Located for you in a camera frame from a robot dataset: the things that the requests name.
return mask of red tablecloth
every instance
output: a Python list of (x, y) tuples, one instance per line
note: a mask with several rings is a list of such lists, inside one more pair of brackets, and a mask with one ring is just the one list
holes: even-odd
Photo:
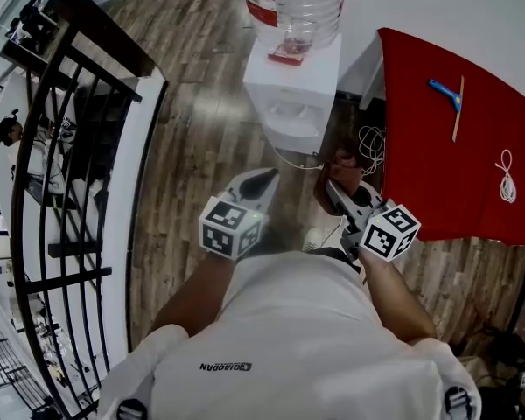
[[(421, 240), (480, 236), (525, 244), (525, 97), (443, 48), (387, 28), (379, 34), (387, 100), (383, 197), (422, 222)], [(461, 75), (454, 143), (455, 109), (428, 80), (458, 92)], [(512, 204), (500, 197), (505, 173), (495, 166), (505, 149), (513, 155)]]

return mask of shoe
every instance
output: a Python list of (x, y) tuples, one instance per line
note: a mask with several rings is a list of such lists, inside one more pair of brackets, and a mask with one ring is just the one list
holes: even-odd
[(311, 252), (312, 250), (319, 249), (323, 244), (323, 234), (321, 230), (312, 227), (309, 229), (304, 238), (304, 246), (301, 248), (302, 252)]

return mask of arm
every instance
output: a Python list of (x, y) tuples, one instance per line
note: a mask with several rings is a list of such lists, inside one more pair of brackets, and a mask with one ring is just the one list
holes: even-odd
[(173, 324), (192, 337), (212, 324), (220, 312), (234, 266), (227, 258), (208, 254), (159, 311), (150, 333)]
[(359, 256), (366, 270), (372, 303), (383, 326), (403, 342), (435, 338), (436, 327), (430, 315), (412, 295), (395, 266), (362, 248)]

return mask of large plastic water jug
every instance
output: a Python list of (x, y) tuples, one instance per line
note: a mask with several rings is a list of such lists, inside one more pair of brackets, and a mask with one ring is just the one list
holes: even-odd
[(307, 54), (333, 42), (344, 0), (246, 0), (256, 35), (272, 49)]

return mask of white t-shirt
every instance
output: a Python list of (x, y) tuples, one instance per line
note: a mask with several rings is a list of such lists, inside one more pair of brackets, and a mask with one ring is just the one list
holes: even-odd
[(455, 386), (480, 418), (473, 379), (446, 344), (402, 343), (352, 268), (289, 252), (240, 262), (200, 334), (168, 325), (148, 336), (103, 383), (99, 418), (136, 398), (151, 419), (457, 420), (463, 410), (445, 413)]

